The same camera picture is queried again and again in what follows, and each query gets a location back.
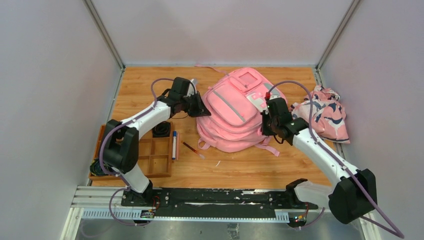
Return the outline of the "pink student backpack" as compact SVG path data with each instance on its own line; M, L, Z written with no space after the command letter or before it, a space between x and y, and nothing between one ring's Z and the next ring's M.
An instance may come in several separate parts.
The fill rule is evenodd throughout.
M234 153L255 146L279 156L279 151L269 146L271 138L262 135L261 131L261 113L267 109L266 93L286 99L268 79L251 67L236 69L208 87L201 98L211 116L196 119L197 147Z

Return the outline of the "pink pencil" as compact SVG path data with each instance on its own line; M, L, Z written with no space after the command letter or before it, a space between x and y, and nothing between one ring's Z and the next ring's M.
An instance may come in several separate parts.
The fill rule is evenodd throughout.
M176 146L175 146L175 148L176 148L176 153L175 153L175 160L176 161L178 161L179 160L179 155L180 155L180 133L179 132L177 132L176 133Z

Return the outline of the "blue capped white marker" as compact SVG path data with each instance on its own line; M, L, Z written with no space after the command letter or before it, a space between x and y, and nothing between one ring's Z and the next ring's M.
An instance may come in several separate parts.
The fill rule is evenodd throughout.
M177 132L174 130L172 133L172 156L171 159L175 160L177 158Z

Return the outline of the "red pen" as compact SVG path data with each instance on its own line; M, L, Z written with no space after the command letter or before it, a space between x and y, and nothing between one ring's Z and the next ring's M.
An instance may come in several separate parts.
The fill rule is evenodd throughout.
M194 149L192 146L190 146L188 143L186 143L185 141L181 142L184 146L186 146L188 149L190 149L192 152L194 152L195 154L197 154L201 159L205 159L205 156L202 155L201 153L199 153L196 149Z

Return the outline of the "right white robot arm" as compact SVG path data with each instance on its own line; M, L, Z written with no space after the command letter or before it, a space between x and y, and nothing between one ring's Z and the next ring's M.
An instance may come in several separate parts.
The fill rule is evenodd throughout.
M266 99L261 132L279 143L287 142L304 153L328 178L325 186L300 178L288 184L286 204L298 209L304 203L330 210L341 223L348 224L377 208L376 177L360 170L332 150L303 118L293 119L286 100Z

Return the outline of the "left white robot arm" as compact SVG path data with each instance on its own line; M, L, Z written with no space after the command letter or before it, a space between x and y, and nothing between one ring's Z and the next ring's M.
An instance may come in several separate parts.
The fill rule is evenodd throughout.
M102 172L123 180L126 191L134 193L140 206L153 201L153 183L138 165L139 141L158 124L185 112L189 117L210 116L193 79L176 77L171 88L161 95L153 94L153 102L124 120L109 120L104 129L98 159Z

